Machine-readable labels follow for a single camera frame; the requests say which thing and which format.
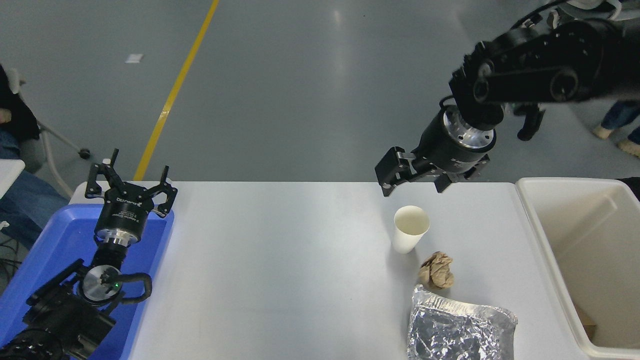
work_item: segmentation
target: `aluminum foil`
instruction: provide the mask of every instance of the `aluminum foil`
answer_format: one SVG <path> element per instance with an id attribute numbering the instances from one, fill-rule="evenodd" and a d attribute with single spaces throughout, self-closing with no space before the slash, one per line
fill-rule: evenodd
<path id="1" fill-rule="evenodd" d="M 413 290 L 407 355 L 418 359 L 513 360 L 518 319 L 501 307 L 450 300 Z"/>

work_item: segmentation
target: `blue plastic tray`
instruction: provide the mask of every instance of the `blue plastic tray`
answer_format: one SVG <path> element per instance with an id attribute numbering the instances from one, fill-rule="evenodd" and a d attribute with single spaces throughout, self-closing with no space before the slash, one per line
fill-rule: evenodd
<path id="1" fill-rule="evenodd" d="M 97 249 L 93 242 L 93 228 L 101 209 L 101 205 L 69 205 L 51 217 L 20 270 L 0 297 L 0 346 L 11 341 L 26 327 L 22 323 L 22 317 L 29 310 L 25 300 L 35 290 L 77 259 L 83 259 L 85 265 L 91 263 Z M 172 225 L 173 212 L 166 218 L 159 218 L 152 213 L 147 220 L 142 240 L 129 248 L 122 272 L 146 272 L 153 278 Z M 123 289 L 128 297 L 138 296 L 143 292 L 143 286 L 138 283 L 124 284 Z M 145 303 L 119 305 L 111 313 L 117 323 L 90 359 L 115 360 L 129 357 Z"/>

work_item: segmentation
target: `white plastic bin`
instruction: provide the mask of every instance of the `white plastic bin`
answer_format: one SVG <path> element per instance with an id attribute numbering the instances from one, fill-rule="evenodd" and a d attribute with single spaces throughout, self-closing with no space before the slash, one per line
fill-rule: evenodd
<path id="1" fill-rule="evenodd" d="M 594 358 L 640 359 L 640 202 L 617 180 L 516 185 L 580 347 Z M 593 343 L 572 300 L 596 323 Z"/>

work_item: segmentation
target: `paper cup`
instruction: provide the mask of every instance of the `paper cup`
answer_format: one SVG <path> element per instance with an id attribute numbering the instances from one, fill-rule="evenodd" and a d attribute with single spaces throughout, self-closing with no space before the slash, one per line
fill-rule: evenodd
<path id="1" fill-rule="evenodd" d="M 394 216 L 396 233 L 391 241 L 394 250 L 407 254 L 418 244 L 420 238 L 429 230 L 429 216 L 417 206 L 403 206 Z"/>

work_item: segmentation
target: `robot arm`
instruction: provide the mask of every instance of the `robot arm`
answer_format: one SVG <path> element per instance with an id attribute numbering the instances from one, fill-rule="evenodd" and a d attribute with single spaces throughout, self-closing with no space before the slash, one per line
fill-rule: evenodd
<path id="1" fill-rule="evenodd" d="M 11 342 L 0 347 L 0 360 L 60 360 L 73 356 L 90 357 L 109 334 L 116 320 L 111 312 L 120 304 L 137 304 L 149 298 L 151 276 L 145 273 L 122 274 L 120 268 L 129 247 L 141 240 L 149 213 L 169 214 L 177 189 L 166 181 L 164 168 L 160 183 L 146 189 L 127 183 L 113 169 L 118 149 L 110 161 L 93 164 L 84 196 L 100 197 L 104 206 L 94 229 L 96 250 L 92 262 L 78 259 L 36 290 L 27 299 L 31 309 L 22 321 L 27 327 Z M 96 182 L 104 175 L 106 192 Z M 166 201 L 155 205 L 153 197 L 166 194 Z M 122 284 L 142 282 L 144 292 L 124 297 Z"/>
<path id="2" fill-rule="evenodd" d="M 640 99 L 640 19 L 575 20 L 553 31 L 514 28 L 465 55 L 449 82 L 452 95 L 411 152 L 392 147 L 376 165 L 383 195 L 405 182 L 435 177 L 438 192 L 470 179 L 489 162 L 502 107 L 524 115 L 518 133 L 532 138 L 541 102 Z M 445 105 L 453 98 L 455 105 Z"/>

